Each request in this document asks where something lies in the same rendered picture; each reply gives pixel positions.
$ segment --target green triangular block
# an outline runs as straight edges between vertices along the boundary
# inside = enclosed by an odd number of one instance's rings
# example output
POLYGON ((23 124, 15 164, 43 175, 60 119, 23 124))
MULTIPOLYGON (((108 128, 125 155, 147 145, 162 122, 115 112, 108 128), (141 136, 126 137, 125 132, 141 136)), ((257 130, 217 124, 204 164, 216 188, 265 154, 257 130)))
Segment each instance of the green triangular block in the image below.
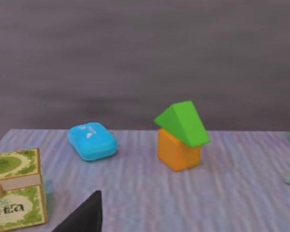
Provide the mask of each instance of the green triangular block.
POLYGON ((210 142, 192 101, 172 104, 154 122, 189 146, 201 146, 210 142))

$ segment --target tabletop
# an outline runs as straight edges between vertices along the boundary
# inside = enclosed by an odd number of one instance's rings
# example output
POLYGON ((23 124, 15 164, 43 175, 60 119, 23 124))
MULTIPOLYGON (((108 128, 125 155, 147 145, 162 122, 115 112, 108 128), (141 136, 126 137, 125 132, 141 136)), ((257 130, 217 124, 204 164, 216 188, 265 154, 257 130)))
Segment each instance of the tabletop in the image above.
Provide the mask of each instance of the tabletop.
POLYGON ((119 152, 85 162, 67 130, 10 130, 0 152, 39 147, 51 232, 102 191, 103 232, 290 232, 290 142, 284 132, 210 131, 202 164, 179 173, 157 158, 157 132, 112 131, 119 152))

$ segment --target blue object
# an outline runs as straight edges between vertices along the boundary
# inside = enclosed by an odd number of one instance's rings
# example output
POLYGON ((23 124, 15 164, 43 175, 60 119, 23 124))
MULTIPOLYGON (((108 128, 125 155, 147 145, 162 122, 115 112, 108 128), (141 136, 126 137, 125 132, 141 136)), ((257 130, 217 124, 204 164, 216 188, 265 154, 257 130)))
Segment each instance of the blue object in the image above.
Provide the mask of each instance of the blue object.
POLYGON ((115 137, 97 122, 72 127, 68 132, 68 139, 79 156, 86 161, 112 156, 118 149, 115 137))

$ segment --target dark gray backdrop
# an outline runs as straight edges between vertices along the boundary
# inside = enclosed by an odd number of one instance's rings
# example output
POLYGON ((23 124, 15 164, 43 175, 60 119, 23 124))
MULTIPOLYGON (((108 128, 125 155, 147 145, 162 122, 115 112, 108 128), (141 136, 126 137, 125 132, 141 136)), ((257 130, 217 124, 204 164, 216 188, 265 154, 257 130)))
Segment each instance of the dark gray backdrop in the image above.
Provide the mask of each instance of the dark gray backdrop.
POLYGON ((188 99, 210 130, 290 130, 290 0, 0 0, 0 137, 188 99))

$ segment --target toy block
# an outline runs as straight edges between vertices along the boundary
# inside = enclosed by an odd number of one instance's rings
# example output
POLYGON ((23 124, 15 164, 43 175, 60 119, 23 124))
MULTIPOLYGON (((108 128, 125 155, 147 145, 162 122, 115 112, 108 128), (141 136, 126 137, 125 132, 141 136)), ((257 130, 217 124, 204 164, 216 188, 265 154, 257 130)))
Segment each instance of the toy block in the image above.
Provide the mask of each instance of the toy block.
POLYGON ((201 146, 210 142, 192 101, 172 104, 154 122, 188 146, 201 146))
POLYGON ((158 158, 174 172, 198 165, 201 146, 190 147, 165 129, 158 130, 158 158))

